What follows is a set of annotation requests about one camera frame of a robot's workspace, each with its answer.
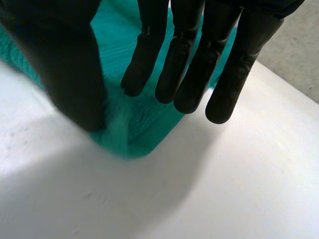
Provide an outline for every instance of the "white table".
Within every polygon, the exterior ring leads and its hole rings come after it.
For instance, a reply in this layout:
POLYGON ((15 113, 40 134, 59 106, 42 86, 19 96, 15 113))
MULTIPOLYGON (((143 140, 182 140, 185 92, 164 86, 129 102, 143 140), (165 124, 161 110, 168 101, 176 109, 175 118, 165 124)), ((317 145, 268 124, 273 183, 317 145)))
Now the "white table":
POLYGON ((123 161, 0 63, 1 239, 319 239, 319 105, 256 63, 231 120, 206 95, 123 161))

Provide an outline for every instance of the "gloved hand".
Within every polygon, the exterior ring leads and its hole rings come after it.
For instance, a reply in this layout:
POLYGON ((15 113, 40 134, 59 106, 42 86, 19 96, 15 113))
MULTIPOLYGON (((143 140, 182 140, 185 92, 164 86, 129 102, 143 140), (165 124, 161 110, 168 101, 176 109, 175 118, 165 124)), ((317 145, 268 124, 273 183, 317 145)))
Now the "gloved hand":
MULTIPOLYGON (((90 26, 100 1, 0 0, 1 25, 38 73, 57 108, 87 131, 104 126, 107 92, 90 26)), ((157 99, 161 103, 174 100, 175 107, 186 114, 197 108, 241 14, 233 50, 206 110, 212 122, 227 121, 262 46, 303 1, 172 0, 174 38, 155 92, 157 99), (202 39, 178 88, 204 5, 202 39)), ((129 96, 137 96, 150 77, 167 21, 168 0, 138 0, 138 4, 142 33, 122 81, 129 96)))
MULTIPOLYGON (((171 0, 175 30, 155 92, 158 101, 164 104, 174 101, 176 109, 184 114, 196 110, 231 29, 239 19, 232 51, 206 107, 210 121, 226 122, 262 47, 282 25, 284 17, 303 2, 171 0), (184 76, 203 8, 202 37, 184 76)), ((141 93, 153 71, 165 37, 168 0, 138 0, 138 4, 142 32, 121 84, 131 97, 141 93)))

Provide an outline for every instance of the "gray floor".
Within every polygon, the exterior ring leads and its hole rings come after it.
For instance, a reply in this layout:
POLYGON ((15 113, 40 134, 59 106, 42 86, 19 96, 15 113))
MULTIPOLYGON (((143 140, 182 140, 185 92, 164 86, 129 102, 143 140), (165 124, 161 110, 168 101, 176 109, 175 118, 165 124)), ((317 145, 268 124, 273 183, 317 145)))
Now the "gray floor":
POLYGON ((288 16, 258 61, 319 103, 319 0, 288 16))

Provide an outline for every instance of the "finger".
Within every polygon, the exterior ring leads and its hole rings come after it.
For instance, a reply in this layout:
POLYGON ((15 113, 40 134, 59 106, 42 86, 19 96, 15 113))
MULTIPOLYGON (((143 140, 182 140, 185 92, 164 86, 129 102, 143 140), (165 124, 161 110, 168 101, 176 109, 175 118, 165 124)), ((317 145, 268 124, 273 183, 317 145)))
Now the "finger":
POLYGON ((202 37, 174 99, 181 113, 197 109, 241 10, 238 5, 206 0, 202 37))
POLYGON ((149 80, 165 39, 168 0, 138 0, 142 32, 121 88, 128 96, 138 96, 149 80))
POLYGON ((204 0, 172 0, 174 36, 170 42, 155 96, 160 103, 173 101, 194 45, 204 0))
POLYGON ((259 52, 283 21, 273 14, 243 10, 231 53, 206 107, 211 122, 229 120, 259 52))
POLYGON ((2 10, 7 14, 1 24, 40 76, 56 107, 84 130, 103 127, 107 93, 89 21, 77 31, 46 18, 51 23, 50 29, 46 29, 35 15, 27 16, 25 21, 26 16, 2 10))

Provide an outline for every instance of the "green towel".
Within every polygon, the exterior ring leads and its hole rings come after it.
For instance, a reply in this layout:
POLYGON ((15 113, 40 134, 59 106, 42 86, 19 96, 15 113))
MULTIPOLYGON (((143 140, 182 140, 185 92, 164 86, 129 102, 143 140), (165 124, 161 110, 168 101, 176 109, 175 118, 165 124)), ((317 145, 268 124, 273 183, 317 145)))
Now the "green towel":
MULTIPOLYGON (((183 117, 183 114, 175 110, 173 104, 162 105, 155 99, 156 83, 173 34, 171 11, 168 13, 166 39, 154 72, 142 94, 136 98, 125 96, 121 91, 120 83, 131 60, 137 36, 141 32, 137 0, 103 0, 92 21, 92 27, 99 44, 104 81, 109 95, 106 112, 108 125, 98 132, 91 133, 91 137, 98 144, 121 157, 145 156, 183 117)), ((236 29, 233 29, 211 79, 210 87, 215 86, 223 70, 235 34, 236 29)), ((195 49, 200 35, 199 31, 195 49)), ((6 63, 22 70, 43 88, 38 75, 2 28, 0 28, 0 57, 6 63)))

